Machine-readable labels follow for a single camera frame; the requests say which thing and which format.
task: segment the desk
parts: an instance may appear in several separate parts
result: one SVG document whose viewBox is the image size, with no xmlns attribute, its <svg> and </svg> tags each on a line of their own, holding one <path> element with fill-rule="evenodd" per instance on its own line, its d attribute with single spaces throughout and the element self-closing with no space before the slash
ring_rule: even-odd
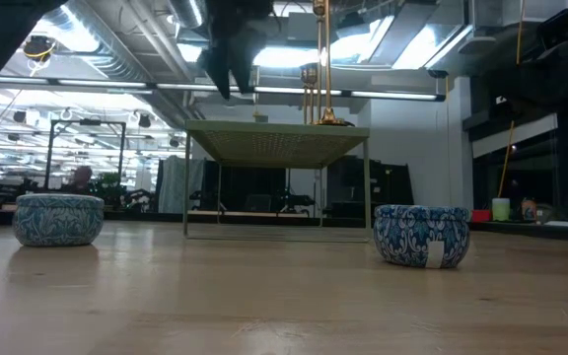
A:
<svg viewBox="0 0 568 355">
<path fill-rule="evenodd" d="M 365 229 L 371 236 L 369 128 L 191 120 L 185 123 L 185 181 L 183 211 L 189 206 L 189 156 L 191 138 L 219 164 L 220 206 L 222 167 L 255 167 L 319 170 L 363 144 L 365 180 Z M 319 188 L 319 225 L 322 225 L 322 176 Z M 183 213 L 183 234 L 188 236 L 188 213 Z"/>
</svg>

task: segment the wooden floor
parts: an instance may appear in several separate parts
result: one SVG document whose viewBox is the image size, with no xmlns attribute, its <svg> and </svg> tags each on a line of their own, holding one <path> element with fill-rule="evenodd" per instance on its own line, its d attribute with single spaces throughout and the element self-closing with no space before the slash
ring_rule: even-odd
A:
<svg viewBox="0 0 568 355">
<path fill-rule="evenodd" d="M 180 230 L 21 248 L 0 229 L 0 354 L 568 354 L 568 242 L 475 233 L 460 269 L 421 270 L 373 245 Z"/>
</svg>

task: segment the green mesh tabletop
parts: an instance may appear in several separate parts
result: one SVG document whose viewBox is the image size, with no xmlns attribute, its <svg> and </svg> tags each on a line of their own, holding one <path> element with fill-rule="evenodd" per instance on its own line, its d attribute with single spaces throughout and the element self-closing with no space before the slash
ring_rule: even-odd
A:
<svg viewBox="0 0 568 355">
<path fill-rule="evenodd" d="M 188 133 L 225 166 L 320 169 L 370 136 L 369 128 L 191 120 Z"/>
</svg>

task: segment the brass pole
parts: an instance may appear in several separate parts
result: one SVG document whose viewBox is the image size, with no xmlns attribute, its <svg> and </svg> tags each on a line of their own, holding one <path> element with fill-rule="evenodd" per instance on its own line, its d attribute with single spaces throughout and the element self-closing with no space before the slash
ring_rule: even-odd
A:
<svg viewBox="0 0 568 355">
<path fill-rule="evenodd" d="M 308 115 L 307 115 L 307 110 L 306 110 L 306 94 L 307 94 L 308 88 L 306 87 L 306 85 L 304 85 L 304 99 L 303 99 L 303 103 L 302 103 L 302 109 L 304 110 L 304 124 L 308 124 Z"/>
<path fill-rule="evenodd" d="M 313 119 L 314 112 L 315 112 L 315 90 L 313 87 L 310 87 L 310 93 L 311 93 L 311 104 L 308 105 L 308 110 L 311 112 L 311 124 L 315 123 L 315 120 Z"/>
<path fill-rule="evenodd" d="M 330 88 L 332 86 L 332 76 L 330 74 L 330 0 L 325 0 L 325 52 L 327 60 L 325 63 L 325 106 L 332 108 L 332 97 Z"/>
<path fill-rule="evenodd" d="M 318 61 L 317 61 L 317 75 L 318 75 L 318 80 L 317 82 L 319 83 L 317 85 L 317 121 L 321 121 L 321 30 L 323 30 L 323 18 L 322 17 L 317 17 L 317 28 L 318 28 L 318 33 L 317 33 L 317 38 L 318 40 L 318 44 L 317 44 L 317 54 L 318 54 Z"/>
</svg>

